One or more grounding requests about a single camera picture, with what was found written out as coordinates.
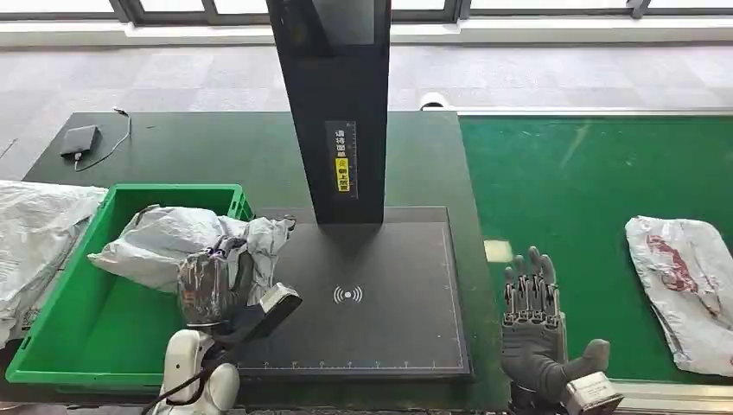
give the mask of wireless icon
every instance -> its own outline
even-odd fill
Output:
[[[343,290],[340,286],[336,285],[334,289],[334,303],[341,304],[347,300],[355,303],[361,303],[361,299],[364,297],[364,292],[358,285],[353,290]]]

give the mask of white cable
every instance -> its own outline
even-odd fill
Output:
[[[84,171],[86,169],[91,169],[92,167],[96,166],[99,163],[102,163],[107,157],[111,156],[114,150],[117,149],[117,147],[127,138],[132,138],[132,118],[130,118],[130,114],[127,112],[120,110],[117,107],[112,108],[117,114],[122,115],[124,117],[127,117],[127,133],[124,135],[124,137],[120,138],[119,141],[112,147],[112,150],[110,150],[109,153],[105,154],[102,158],[97,160],[96,162],[89,164],[88,166],[84,166],[81,169],[79,169],[79,161],[81,160],[81,153],[76,153],[73,155],[73,171]]]

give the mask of black pillar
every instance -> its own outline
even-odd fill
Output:
[[[384,219],[391,0],[267,0],[318,223]]]

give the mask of yellow label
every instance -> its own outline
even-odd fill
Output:
[[[348,159],[336,158],[336,187],[340,192],[348,192],[351,184],[348,180]]]

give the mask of green conveyor belt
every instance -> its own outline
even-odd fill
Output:
[[[733,246],[733,119],[462,118],[484,239],[529,245],[558,269],[572,356],[611,341],[609,376],[685,384],[634,271],[635,215],[704,220]],[[497,303],[505,264],[492,263]]]

